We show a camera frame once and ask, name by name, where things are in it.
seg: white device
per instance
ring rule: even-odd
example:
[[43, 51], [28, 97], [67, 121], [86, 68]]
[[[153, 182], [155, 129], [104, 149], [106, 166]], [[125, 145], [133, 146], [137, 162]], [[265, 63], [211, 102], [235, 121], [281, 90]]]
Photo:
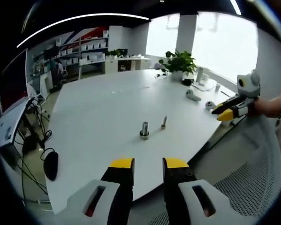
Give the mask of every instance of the white device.
[[209, 110], [213, 110], [216, 107], [216, 105], [212, 102], [212, 101], [208, 101], [205, 104], [205, 108], [209, 111]]
[[189, 98], [193, 101], [197, 101], [197, 102], [201, 101], [201, 98], [199, 96], [196, 96], [194, 94], [193, 90], [191, 90], [191, 89], [187, 90], [185, 95], [187, 98]]

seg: white pot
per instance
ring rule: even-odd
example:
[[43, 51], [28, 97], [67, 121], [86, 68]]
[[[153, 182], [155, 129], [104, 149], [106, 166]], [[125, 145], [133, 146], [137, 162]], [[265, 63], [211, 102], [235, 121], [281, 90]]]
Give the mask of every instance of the white pot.
[[171, 75], [171, 80], [172, 81], [182, 81], [182, 78], [183, 78], [183, 72], [182, 71], [174, 71], [172, 72], [172, 75]]

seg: floor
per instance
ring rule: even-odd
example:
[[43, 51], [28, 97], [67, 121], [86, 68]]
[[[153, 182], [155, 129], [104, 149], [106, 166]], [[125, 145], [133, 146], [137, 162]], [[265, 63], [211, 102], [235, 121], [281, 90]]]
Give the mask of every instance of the floor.
[[[83, 78], [98, 75], [98, 73], [83, 74]], [[47, 111], [47, 114], [51, 114], [58, 98], [59, 91], [52, 93], [47, 98], [47, 101], [42, 105], [43, 109]], [[41, 130], [35, 118], [30, 118], [30, 122], [34, 124], [36, 131], [41, 135]], [[44, 120], [44, 126], [47, 129], [48, 123]], [[215, 134], [210, 138], [208, 145], [205, 146], [209, 150], [210, 146], [217, 143], [221, 137], [223, 137], [228, 131], [231, 130], [231, 126], [219, 127]], [[205, 179], [210, 184], [215, 184], [221, 179], [228, 176], [232, 171], [238, 169], [243, 163], [246, 162], [248, 158], [248, 153], [244, 150], [244, 147], [240, 143], [241, 140], [237, 135], [237, 131], [230, 132], [227, 137], [219, 141], [219, 143], [210, 151], [201, 156], [195, 164], [193, 164], [194, 174], [197, 179]], [[30, 152], [24, 157], [24, 162], [28, 166], [31, 173], [36, 177], [37, 181], [42, 185], [46, 186], [43, 162], [40, 160], [41, 152], [37, 149]], [[23, 190], [25, 198], [33, 201], [48, 201], [48, 196], [43, 193], [43, 191], [36, 186], [30, 179], [23, 175]], [[51, 205], [49, 203], [27, 203], [27, 208], [32, 212], [32, 214], [37, 217], [48, 216], [53, 214]]]

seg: ceiling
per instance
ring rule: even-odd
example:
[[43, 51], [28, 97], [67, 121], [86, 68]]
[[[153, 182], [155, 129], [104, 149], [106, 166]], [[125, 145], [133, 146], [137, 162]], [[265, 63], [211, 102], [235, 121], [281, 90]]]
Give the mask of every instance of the ceiling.
[[[237, 0], [242, 16], [257, 23], [258, 27], [278, 38], [264, 17], [246, 0]], [[16, 46], [26, 37], [54, 22], [78, 15], [92, 13], [124, 13], [145, 16], [150, 19], [172, 13], [196, 14], [198, 11], [217, 11], [235, 15], [230, 0], [22, 0], [2, 3], [5, 20], [0, 24], [0, 41], [4, 43], [3, 62], [10, 61], [17, 51]], [[21, 49], [30, 48], [58, 34], [83, 28], [103, 25], [135, 27], [145, 20], [120, 16], [98, 16], [72, 20], [53, 26], [27, 41]]]

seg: round white table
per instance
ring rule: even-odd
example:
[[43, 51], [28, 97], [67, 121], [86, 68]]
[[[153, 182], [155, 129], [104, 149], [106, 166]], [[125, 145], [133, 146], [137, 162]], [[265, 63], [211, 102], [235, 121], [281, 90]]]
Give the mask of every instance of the round white table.
[[[142, 197], [163, 183], [163, 157], [189, 161], [218, 128], [220, 122], [205, 103], [218, 104], [228, 96], [191, 87], [202, 98], [194, 102], [185, 96], [188, 87], [157, 74], [127, 71], [63, 86], [46, 143], [59, 154], [56, 180], [46, 179], [54, 213], [92, 179], [101, 179], [118, 158], [135, 158], [133, 199]], [[161, 130], [165, 116], [166, 129]], [[145, 141], [139, 135], [144, 121], [150, 133]]]

